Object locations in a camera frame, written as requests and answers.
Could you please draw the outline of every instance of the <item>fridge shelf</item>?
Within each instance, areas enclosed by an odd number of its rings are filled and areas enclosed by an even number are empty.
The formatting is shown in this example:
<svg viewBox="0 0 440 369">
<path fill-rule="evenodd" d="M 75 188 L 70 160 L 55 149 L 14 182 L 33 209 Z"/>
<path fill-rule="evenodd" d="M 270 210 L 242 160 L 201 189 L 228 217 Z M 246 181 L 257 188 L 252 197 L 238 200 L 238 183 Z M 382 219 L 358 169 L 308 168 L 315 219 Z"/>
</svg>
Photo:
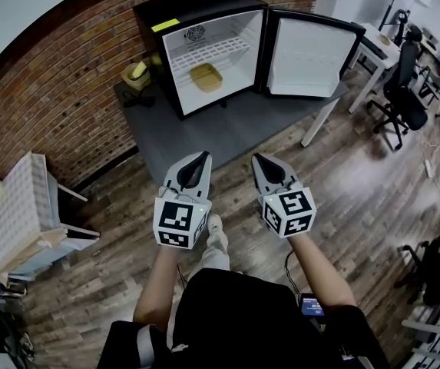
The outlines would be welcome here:
<svg viewBox="0 0 440 369">
<path fill-rule="evenodd" d="M 170 66 L 172 72 L 178 74 L 197 65 L 225 58 L 230 53 L 246 51 L 248 48 L 250 45 L 232 32 L 217 35 L 170 51 Z"/>
</svg>

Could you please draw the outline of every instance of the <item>person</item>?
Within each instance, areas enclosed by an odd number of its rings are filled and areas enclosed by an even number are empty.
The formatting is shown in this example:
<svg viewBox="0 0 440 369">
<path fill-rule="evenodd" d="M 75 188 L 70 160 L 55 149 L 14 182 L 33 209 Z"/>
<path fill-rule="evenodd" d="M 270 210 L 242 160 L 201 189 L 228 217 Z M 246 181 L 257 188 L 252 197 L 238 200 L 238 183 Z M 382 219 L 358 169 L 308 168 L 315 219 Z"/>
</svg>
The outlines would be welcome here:
<svg viewBox="0 0 440 369">
<path fill-rule="evenodd" d="M 307 234 L 287 238 L 322 305 L 322 333 L 287 287 L 230 271 L 228 239 L 218 215 L 189 277 L 166 344 L 180 249 L 160 246 L 133 322 L 112 324 L 98 368 L 364 367 L 389 364 L 349 285 Z"/>
</svg>

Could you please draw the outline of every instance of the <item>white table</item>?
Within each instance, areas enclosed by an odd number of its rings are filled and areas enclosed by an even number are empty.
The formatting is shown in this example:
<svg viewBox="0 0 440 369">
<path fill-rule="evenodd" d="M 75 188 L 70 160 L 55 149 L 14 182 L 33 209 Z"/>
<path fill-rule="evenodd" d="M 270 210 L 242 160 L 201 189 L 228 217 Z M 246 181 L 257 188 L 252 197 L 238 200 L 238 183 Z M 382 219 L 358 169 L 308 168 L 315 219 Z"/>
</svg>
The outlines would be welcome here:
<svg viewBox="0 0 440 369">
<path fill-rule="evenodd" d="M 18 274 L 23 278 L 70 251 L 94 243 L 100 235 L 61 223 L 58 188 L 87 200 L 58 184 L 47 171 L 45 156 L 31 152 L 18 161 L 1 183 L 0 281 L 3 284 L 7 283 L 8 275 Z M 68 230 L 89 234 L 92 239 L 68 238 Z"/>
<path fill-rule="evenodd" d="M 364 46 L 363 43 L 359 44 L 358 51 L 355 53 L 349 67 L 352 68 L 356 63 L 356 60 L 358 60 L 358 57 L 363 54 L 367 57 L 368 60 L 376 65 L 376 70 L 369 81 L 366 83 L 365 87 L 358 94 L 358 97 L 356 97 L 355 101 L 349 107 L 350 113 L 353 113 L 358 108 L 359 104 L 361 104 L 361 102 L 365 99 L 368 93 L 370 93 L 370 90 L 372 90 L 373 86 L 375 86 L 375 83 L 380 78 L 380 75 L 382 75 L 385 70 L 388 70 L 392 68 L 395 64 L 397 64 L 400 56 L 399 47 L 393 42 L 391 42 L 390 45 L 383 44 L 380 39 L 380 35 L 382 33 L 380 33 L 374 26 L 370 25 L 369 23 L 361 23 L 360 25 L 366 29 L 365 37 L 367 37 L 368 40 L 370 40 L 371 42 L 373 42 L 373 44 L 382 49 L 383 52 L 387 55 L 387 58 L 382 60 L 377 55 L 375 55 L 375 53 Z"/>
</svg>

